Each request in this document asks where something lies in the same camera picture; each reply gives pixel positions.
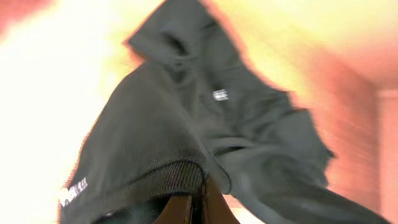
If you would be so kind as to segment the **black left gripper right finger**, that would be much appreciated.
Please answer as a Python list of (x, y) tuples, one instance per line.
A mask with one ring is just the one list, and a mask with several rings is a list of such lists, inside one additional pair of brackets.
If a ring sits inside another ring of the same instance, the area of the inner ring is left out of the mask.
[(201, 204), (203, 224), (240, 224), (211, 177), (202, 187)]

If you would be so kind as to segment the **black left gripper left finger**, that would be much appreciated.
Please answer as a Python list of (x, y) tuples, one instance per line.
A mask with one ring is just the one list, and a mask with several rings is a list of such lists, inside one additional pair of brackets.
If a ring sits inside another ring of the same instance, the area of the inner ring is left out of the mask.
[(176, 195), (170, 197), (166, 206), (152, 224), (191, 224), (192, 196)]

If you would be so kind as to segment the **black polo shirt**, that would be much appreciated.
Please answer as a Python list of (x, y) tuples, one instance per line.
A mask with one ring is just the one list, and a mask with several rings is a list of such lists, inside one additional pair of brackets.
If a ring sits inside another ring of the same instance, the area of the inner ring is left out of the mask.
[(60, 223), (153, 223), (211, 177), (265, 223), (384, 223), (328, 189), (333, 153), (309, 111), (250, 71), (200, 1), (163, 2), (129, 39), (115, 88), (60, 199)]

